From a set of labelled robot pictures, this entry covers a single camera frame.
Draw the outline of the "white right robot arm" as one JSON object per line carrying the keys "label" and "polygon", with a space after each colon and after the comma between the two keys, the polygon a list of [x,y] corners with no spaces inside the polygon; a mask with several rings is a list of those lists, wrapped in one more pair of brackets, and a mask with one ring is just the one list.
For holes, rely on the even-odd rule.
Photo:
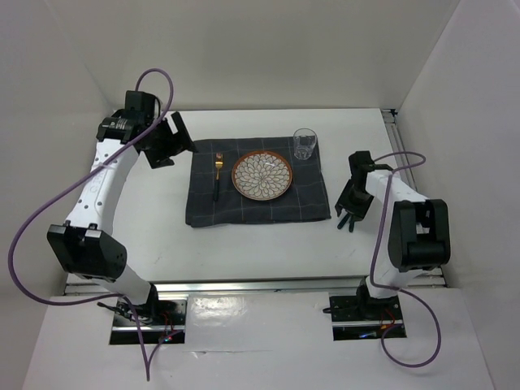
{"label": "white right robot arm", "polygon": [[376,263],[356,291],[354,308],[361,319],[375,320],[397,303],[397,290],[424,271],[449,262],[451,245],[449,210],[445,201],[429,199],[414,191],[391,172],[378,166],[369,173],[353,174],[345,185],[335,210],[346,216],[340,224],[361,222],[377,199],[386,208]]}

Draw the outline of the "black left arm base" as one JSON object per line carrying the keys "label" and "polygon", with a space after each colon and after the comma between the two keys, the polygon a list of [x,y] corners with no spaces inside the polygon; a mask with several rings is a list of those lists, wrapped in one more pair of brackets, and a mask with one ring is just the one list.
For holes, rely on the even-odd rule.
{"label": "black left arm base", "polygon": [[143,309],[137,306],[138,322],[133,318],[128,303],[122,299],[113,305],[98,302],[97,306],[113,314],[110,345],[138,345],[137,323],[141,326],[145,345],[159,342],[180,345],[185,342],[187,304],[186,299],[161,300],[156,314],[144,314]]}

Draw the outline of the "dark checked cloth napkin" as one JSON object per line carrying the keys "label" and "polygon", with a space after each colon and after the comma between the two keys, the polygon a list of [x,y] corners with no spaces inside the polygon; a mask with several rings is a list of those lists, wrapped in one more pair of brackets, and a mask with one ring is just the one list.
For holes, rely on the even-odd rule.
{"label": "dark checked cloth napkin", "polygon": [[[319,146],[312,156],[294,156],[293,137],[206,139],[195,142],[188,188],[185,222],[193,228],[219,224],[266,224],[315,222],[331,218]],[[243,155],[268,150],[284,157],[293,172],[292,184],[281,197],[254,201],[238,193],[232,183],[232,168]],[[219,199],[213,201],[215,154],[223,154]]]}

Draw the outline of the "floral plate orange rim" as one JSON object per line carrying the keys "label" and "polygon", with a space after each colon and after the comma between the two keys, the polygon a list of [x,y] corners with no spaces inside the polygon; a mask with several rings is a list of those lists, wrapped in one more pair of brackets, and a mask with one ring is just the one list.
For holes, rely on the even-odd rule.
{"label": "floral plate orange rim", "polygon": [[285,194],[293,181],[287,160],[272,151],[253,151],[241,156],[232,168],[232,183],[250,200],[267,202]]}

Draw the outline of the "clear plastic cup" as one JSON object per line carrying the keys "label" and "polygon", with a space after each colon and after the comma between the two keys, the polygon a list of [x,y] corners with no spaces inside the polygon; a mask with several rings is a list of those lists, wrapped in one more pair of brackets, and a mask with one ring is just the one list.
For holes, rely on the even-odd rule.
{"label": "clear plastic cup", "polygon": [[294,156],[299,160],[309,159],[317,144],[318,137],[310,128],[299,128],[293,134]]}

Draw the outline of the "gold fork green handle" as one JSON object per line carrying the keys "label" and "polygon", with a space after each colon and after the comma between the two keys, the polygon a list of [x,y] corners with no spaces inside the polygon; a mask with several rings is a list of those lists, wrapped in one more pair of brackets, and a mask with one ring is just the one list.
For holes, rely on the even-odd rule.
{"label": "gold fork green handle", "polygon": [[214,179],[214,191],[213,191],[213,201],[217,202],[219,199],[219,187],[220,187],[220,172],[223,168],[223,154],[216,153],[215,154],[215,179]]}

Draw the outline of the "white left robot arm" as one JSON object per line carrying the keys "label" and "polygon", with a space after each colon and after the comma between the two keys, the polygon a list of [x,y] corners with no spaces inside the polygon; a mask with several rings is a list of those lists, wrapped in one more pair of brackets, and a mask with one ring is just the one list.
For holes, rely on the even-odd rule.
{"label": "white left robot arm", "polygon": [[156,287],[142,279],[127,263],[128,251],[113,236],[115,209],[129,172],[140,153],[151,168],[173,165],[173,157],[185,150],[195,151],[180,113],[171,116],[174,128],[163,120],[137,145],[129,146],[114,160],[109,157],[140,132],[149,122],[145,113],[118,110],[99,126],[94,168],[80,198],[61,225],[53,224],[47,240],[62,268],[81,279],[92,280],[111,293],[126,296],[132,316],[140,323],[153,323],[163,310]]}

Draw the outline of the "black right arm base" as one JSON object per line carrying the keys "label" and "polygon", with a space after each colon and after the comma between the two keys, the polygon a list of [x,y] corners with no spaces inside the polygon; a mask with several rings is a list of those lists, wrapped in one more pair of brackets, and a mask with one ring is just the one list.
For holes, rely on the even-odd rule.
{"label": "black right arm base", "polygon": [[331,318],[334,341],[406,338],[405,324],[398,297],[374,303],[356,296],[330,296],[322,309]]}

